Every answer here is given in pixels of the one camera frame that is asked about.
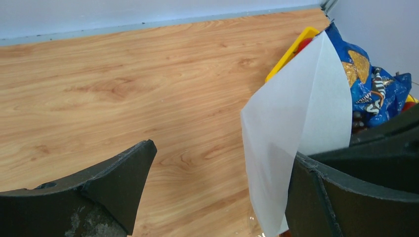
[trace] white panel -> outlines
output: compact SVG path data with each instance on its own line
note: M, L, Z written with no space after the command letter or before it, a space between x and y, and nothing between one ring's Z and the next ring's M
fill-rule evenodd
M0 39L318 4L319 0L0 0Z
M419 1L339 0L329 12L345 41L366 50L374 66L412 73L419 83ZM419 86L412 94L419 97Z

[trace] red object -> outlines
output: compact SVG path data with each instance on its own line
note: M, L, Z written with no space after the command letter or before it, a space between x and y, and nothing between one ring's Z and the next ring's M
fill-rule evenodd
M295 54L297 55L298 53L300 53L300 51L305 48L311 41L313 40L313 38L306 38L303 39L300 44L298 45L297 50L295 51Z
M404 112L404 111L406 111L406 110L408 110L408 109L410 109L411 107L413 107L413 106L415 106L416 105L416 103L415 102L406 102L405 103L405 106L403 107L403 109L402 109L402 112Z

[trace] chip bag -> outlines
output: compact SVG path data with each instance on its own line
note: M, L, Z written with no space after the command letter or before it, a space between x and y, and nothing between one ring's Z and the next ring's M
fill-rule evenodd
M367 127L378 126L398 115L412 88L410 73L392 77L370 64L360 47L343 41L334 23L325 29L342 62L352 95L352 110L362 113Z

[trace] folded white paper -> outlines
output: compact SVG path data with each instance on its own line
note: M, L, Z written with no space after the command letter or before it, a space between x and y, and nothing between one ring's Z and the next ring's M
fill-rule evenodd
M349 84L325 32L251 97L241 122L251 203L265 236L273 237L288 229L297 151L311 155L349 145Z

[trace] wood grain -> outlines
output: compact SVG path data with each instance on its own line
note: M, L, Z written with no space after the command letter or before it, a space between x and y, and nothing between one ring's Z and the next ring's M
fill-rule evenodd
M152 139L134 236L256 236L240 109L312 9L0 47L0 191Z

